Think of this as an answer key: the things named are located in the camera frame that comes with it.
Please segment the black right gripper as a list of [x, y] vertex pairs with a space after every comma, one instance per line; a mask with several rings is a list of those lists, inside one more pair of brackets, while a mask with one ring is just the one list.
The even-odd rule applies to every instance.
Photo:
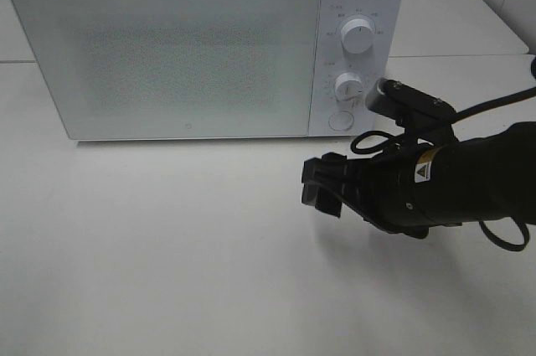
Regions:
[[339, 218], [342, 202], [320, 185], [342, 184], [344, 204], [363, 219], [390, 234], [424, 239], [431, 227], [425, 209], [429, 180], [416, 172], [428, 168], [421, 156], [429, 144], [380, 153], [371, 158], [350, 159], [328, 152], [303, 163], [301, 203]]

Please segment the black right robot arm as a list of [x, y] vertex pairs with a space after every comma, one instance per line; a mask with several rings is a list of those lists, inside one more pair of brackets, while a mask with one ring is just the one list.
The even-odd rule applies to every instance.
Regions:
[[378, 229], [417, 239], [436, 226], [511, 218], [535, 222], [535, 125], [372, 158], [330, 152], [305, 161], [301, 201], [339, 216], [348, 206]]

